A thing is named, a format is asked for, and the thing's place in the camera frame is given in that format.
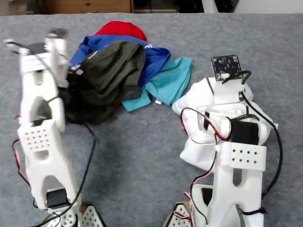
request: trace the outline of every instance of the black circuit board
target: black circuit board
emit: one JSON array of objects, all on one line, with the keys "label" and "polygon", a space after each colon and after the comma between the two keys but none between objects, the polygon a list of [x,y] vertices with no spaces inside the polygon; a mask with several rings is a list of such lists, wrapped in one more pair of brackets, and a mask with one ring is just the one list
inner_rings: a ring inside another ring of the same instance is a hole
[{"label": "black circuit board", "polygon": [[229,74],[233,79],[241,79],[241,66],[237,55],[212,57],[214,76],[216,81],[224,80]]}]

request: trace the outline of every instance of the pile of clothes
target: pile of clothes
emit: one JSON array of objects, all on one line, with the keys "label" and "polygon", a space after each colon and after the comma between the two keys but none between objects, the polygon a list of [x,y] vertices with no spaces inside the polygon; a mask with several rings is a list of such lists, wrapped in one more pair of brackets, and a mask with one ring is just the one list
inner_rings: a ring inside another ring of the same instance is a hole
[{"label": "pile of clothes", "polygon": [[172,105],[188,85],[191,63],[149,44],[136,25],[109,22],[86,36],[71,59],[69,88],[60,89],[67,121],[100,124],[119,106],[134,111],[151,96]]}]

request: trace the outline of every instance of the wooden furniture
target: wooden furniture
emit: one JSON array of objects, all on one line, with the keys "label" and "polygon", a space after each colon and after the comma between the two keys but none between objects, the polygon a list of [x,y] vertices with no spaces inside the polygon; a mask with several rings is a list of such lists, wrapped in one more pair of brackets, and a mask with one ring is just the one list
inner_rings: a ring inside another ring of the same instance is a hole
[{"label": "wooden furniture", "polygon": [[131,13],[133,0],[43,0],[50,14]]}]

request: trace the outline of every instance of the red cap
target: red cap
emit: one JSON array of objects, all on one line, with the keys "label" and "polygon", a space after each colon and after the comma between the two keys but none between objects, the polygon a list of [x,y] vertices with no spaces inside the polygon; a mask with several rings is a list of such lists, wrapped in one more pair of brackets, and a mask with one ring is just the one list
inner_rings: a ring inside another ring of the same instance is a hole
[{"label": "red cap", "polygon": [[111,21],[104,25],[95,35],[128,35],[147,42],[143,31],[130,22]]}]

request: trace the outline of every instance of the teal shirt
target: teal shirt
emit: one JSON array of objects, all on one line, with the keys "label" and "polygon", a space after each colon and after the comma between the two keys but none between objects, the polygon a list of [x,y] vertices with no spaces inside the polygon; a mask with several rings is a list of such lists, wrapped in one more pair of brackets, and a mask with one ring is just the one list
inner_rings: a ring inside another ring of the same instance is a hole
[{"label": "teal shirt", "polygon": [[172,105],[188,85],[191,62],[192,59],[187,57],[168,59],[159,73],[142,87],[141,97],[123,101],[122,105],[129,112],[146,106],[151,103],[148,93],[166,105]]}]

